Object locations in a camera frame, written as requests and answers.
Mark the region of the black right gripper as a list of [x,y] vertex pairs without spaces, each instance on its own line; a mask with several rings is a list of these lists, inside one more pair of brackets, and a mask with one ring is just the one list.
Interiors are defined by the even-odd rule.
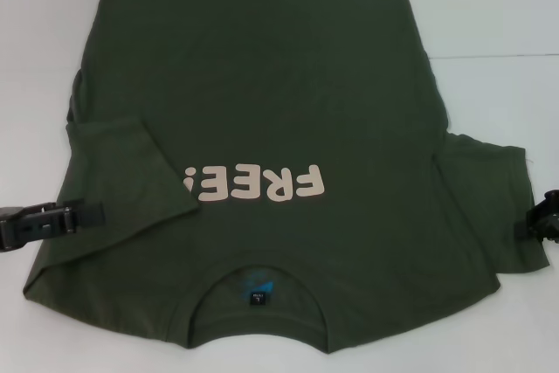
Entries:
[[527,222],[519,221],[514,224],[515,238],[536,238],[540,242],[544,239],[558,242],[558,190],[550,190],[544,194],[544,199],[533,207],[527,214]]

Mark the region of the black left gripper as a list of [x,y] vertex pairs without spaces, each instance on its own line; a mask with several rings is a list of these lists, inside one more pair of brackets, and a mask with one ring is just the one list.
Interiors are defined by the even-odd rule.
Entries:
[[23,248],[30,242],[59,238],[106,223],[102,204],[71,201],[1,208],[1,253]]

